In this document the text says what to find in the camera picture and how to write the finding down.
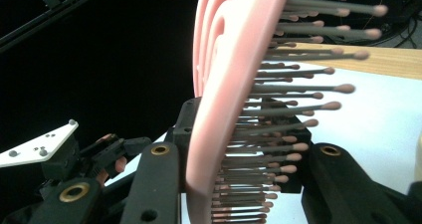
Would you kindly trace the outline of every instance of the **wooden table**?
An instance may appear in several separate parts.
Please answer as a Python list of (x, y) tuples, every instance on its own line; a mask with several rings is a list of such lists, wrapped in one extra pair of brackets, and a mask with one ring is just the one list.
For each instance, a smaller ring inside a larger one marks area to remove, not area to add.
[(311, 64), (341, 68), (358, 72), (422, 80), (422, 50), (335, 46), (325, 44), (298, 43), (298, 49), (329, 49), (342, 47), (345, 53), (366, 50), (370, 57), (365, 61), (332, 60), (310, 61)]

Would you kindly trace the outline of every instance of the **black background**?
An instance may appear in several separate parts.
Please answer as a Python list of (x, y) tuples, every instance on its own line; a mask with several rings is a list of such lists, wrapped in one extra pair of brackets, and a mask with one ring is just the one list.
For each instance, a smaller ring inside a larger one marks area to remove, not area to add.
[[(22, 3), (7, 5), (9, 18), (2, 19), (10, 20), (3, 24), (22, 22), (19, 16), (31, 13)], [(80, 124), (81, 146), (110, 132), (159, 137), (193, 97), (196, 5), (197, 0), (91, 0), (0, 54), (0, 152), (70, 118)], [(0, 219), (38, 201), (32, 193), (43, 180), (39, 164), (1, 168)]]

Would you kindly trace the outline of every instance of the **black cable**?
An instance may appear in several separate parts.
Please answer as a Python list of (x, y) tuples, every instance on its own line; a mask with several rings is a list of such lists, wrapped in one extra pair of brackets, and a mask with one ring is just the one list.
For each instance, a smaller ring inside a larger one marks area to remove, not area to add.
[(413, 48), (415, 48), (415, 49), (417, 48), (416, 44), (412, 40), (412, 36), (415, 33), (416, 28), (418, 26), (418, 19), (416, 19), (414, 17), (412, 17), (412, 18), (413, 18), (413, 21), (414, 21), (414, 25), (413, 25), (412, 31), (410, 31), (409, 34), (407, 35), (407, 37), (404, 38), (399, 44), (397, 44), (396, 46), (394, 46), (394, 48), (398, 48), (398, 47), (402, 46), (405, 42), (407, 42), (409, 40), (411, 40), (411, 43), (413, 45)]

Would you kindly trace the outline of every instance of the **hairbrush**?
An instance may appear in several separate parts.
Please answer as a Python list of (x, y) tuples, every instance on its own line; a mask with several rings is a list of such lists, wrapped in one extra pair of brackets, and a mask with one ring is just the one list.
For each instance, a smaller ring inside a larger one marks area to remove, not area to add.
[[(378, 39), (377, 29), (325, 27), (299, 22), (317, 14), (383, 16), (383, 5), (345, 0), (199, 0), (193, 44), (195, 97), (202, 97), (194, 122), (186, 169), (192, 223), (265, 223), (286, 173), (297, 170), (308, 145), (287, 131), (317, 125), (316, 119), (291, 123), (293, 115), (334, 111), (339, 102), (299, 106), (300, 99), (322, 99), (325, 92), (350, 94), (351, 84), (302, 86), (301, 79), (331, 75), (333, 68), (301, 70), (287, 61), (356, 59), (365, 51), (300, 50), (296, 42), (321, 43), (324, 35)], [(289, 37), (287, 34), (301, 36)], [(273, 123), (271, 117), (285, 117)]]

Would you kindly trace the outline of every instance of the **cable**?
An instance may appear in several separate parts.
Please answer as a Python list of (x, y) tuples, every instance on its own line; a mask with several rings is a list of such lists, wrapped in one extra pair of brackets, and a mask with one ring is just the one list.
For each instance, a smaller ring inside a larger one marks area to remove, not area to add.
[(363, 26), (362, 30), (366, 28), (366, 26), (370, 23), (370, 21), (371, 21), (372, 19), (373, 19), (373, 15), (372, 15), (372, 16), (368, 19), (368, 21), (366, 22), (366, 24)]
[(401, 41), (399, 44), (397, 44), (396, 46), (394, 46), (394, 48), (401, 47), (407, 41), (410, 41), (412, 43), (412, 46), (413, 46), (414, 49), (417, 48), (415, 42), (412, 40), (412, 35), (415, 33), (416, 28), (418, 27), (418, 19), (415, 18), (415, 17), (412, 17), (412, 18), (413, 18), (413, 21), (414, 21), (414, 25), (413, 25), (412, 31), (409, 31), (409, 28), (408, 28), (409, 33), (408, 33), (407, 37), (404, 38), (403, 41)]

